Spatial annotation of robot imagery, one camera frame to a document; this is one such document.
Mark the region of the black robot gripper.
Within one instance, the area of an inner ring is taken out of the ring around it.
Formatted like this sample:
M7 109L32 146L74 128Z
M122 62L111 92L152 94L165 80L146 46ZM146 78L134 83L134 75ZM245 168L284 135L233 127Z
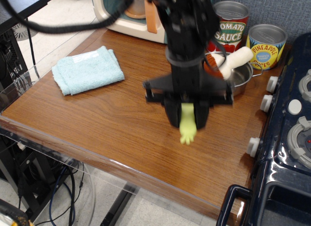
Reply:
M171 65L171 73L143 83L146 101L164 104L173 127L180 126L181 103L194 103L198 130L207 123L210 105L233 103L230 84L204 70L208 44L209 42L168 41L165 55Z

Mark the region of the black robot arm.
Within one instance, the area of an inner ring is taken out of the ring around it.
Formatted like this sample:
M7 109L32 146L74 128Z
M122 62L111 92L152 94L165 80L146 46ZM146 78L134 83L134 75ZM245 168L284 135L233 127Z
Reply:
M219 17L210 0L149 1L155 4L167 35L165 55L171 73L143 83L146 100L162 103L177 128L181 104L192 103L196 127L204 128L211 106L233 102L230 84L204 70L206 47L219 29Z

